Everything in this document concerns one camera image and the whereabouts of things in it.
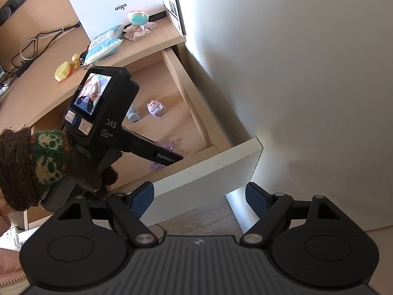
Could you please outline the gloved left hand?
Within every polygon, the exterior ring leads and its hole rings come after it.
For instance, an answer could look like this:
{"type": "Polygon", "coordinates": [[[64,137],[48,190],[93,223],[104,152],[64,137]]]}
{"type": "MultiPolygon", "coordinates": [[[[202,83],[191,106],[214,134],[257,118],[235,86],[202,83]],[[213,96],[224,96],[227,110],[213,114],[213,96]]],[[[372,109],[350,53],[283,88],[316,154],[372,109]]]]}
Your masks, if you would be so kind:
{"type": "Polygon", "coordinates": [[[1,132],[1,196],[14,211],[39,205],[65,176],[88,191],[100,189],[98,171],[60,130],[1,132]]]}

